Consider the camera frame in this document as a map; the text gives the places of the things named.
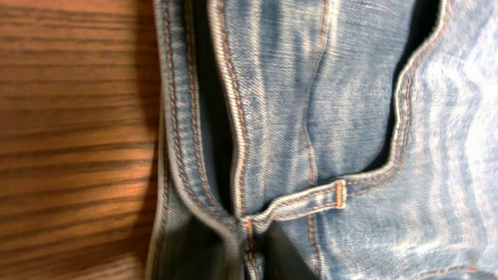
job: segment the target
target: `denim fabric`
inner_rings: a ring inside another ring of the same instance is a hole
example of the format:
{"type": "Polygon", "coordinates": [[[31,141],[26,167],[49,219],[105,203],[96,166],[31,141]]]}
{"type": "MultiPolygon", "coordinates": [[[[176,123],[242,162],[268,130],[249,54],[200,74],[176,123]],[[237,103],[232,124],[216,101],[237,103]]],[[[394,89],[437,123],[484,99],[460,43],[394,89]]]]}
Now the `denim fabric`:
{"type": "Polygon", "coordinates": [[[272,222],[321,279],[496,279],[497,1],[210,0],[233,211],[205,167],[192,2],[155,5],[164,215],[213,228],[251,279],[272,222]]]}

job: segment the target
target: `brown wood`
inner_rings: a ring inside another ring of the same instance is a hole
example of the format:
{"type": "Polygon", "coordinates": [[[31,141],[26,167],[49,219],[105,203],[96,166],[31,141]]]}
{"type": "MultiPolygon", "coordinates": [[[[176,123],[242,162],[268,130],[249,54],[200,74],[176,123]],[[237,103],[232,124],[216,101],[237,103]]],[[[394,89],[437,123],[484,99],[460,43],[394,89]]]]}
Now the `brown wood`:
{"type": "Polygon", "coordinates": [[[152,0],[0,0],[0,279],[141,279],[156,207],[152,0]]]}

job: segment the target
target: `jeans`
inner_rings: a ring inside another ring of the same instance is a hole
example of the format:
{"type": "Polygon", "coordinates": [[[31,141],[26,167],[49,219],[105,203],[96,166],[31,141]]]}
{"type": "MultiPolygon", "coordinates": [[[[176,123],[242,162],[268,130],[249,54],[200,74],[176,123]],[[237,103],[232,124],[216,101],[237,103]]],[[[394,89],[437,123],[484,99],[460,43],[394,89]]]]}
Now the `jeans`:
{"type": "Polygon", "coordinates": [[[319,279],[497,279],[498,1],[209,0],[210,40],[197,5],[155,0],[148,278],[196,219],[250,279],[272,223],[319,279]]]}

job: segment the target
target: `wood grain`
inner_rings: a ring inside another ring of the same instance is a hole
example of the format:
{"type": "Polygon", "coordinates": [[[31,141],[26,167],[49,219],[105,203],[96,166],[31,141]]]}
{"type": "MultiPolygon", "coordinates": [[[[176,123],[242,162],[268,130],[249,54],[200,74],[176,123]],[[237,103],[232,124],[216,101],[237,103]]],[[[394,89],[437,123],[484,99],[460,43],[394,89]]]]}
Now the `wood grain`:
{"type": "Polygon", "coordinates": [[[0,0],[0,278],[141,279],[156,207],[152,0],[0,0]]]}

